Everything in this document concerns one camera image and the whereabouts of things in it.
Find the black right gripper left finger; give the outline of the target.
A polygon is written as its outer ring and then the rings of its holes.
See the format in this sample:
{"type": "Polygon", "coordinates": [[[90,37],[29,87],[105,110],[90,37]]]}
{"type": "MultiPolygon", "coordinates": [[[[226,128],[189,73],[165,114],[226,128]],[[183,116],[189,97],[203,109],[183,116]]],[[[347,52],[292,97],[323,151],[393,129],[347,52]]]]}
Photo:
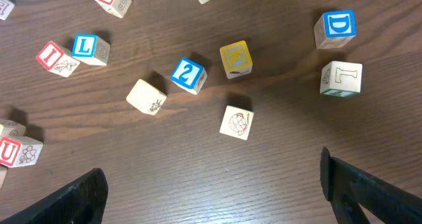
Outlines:
{"type": "Polygon", "coordinates": [[[2,224],[100,224],[108,196],[104,172],[94,168],[2,224]]]}

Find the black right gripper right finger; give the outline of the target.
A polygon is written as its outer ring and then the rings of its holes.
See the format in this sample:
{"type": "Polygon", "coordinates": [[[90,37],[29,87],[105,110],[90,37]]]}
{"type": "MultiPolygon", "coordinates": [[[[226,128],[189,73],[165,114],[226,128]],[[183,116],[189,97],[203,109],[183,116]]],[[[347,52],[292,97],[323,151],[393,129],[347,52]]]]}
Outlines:
{"type": "Polygon", "coordinates": [[[384,223],[421,223],[421,199],[337,157],[323,147],[320,183],[338,223],[368,223],[366,208],[384,223]]]}

